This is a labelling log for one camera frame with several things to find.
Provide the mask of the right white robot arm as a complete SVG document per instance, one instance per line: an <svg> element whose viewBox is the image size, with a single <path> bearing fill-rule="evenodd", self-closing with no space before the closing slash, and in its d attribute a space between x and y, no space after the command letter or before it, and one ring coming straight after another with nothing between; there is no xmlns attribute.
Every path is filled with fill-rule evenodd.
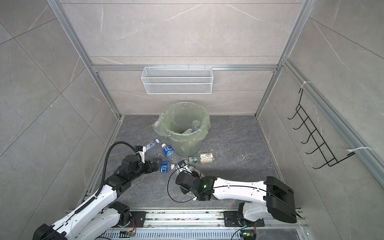
<svg viewBox="0 0 384 240"><path fill-rule="evenodd" d="M270 217L295 224L299 217L294 190L275 177L268 176L259 182L237 182L180 171L175 183L183 194L191 193L197 201L210 201L212 198L242 201L236 219L243 225Z"/></svg>

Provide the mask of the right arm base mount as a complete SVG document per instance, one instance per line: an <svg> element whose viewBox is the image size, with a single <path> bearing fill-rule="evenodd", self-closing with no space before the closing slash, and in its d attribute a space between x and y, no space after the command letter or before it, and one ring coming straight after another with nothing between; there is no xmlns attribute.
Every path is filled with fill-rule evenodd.
<svg viewBox="0 0 384 240"><path fill-rule="evenodd" d="M225 227L264 227L265 222L263 219L258 219L256 222L246 220L241 217L237 211L224 211L224 225Z"/></svg>

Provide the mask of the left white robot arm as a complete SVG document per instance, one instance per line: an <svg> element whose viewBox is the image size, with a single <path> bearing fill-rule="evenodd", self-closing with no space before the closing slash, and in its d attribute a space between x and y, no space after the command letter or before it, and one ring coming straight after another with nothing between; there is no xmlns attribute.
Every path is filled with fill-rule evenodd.
<svg viewBox="0 0 384 240"><path fill-rule="evenodd" d="M107 229L130 221L130 208L116 199L132 182L143 174L157 172L160 158L141 161L127 155L103 186L62 219L52 225L41 225L34 232L34 240L94 240Z"/></svg>

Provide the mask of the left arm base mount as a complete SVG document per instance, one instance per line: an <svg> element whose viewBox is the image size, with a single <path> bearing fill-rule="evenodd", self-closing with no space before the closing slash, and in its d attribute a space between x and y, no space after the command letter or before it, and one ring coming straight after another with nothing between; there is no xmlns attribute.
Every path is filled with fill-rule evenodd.
<svg viewBox="0 0 384 240"><path fill-rule="evenodd" d="M123 213L120 217L120 221L117 224L117 226L120 228L131 228L131 229L134 226L142 228L144 226L146 214L147 212L145 211Z"/></svg>

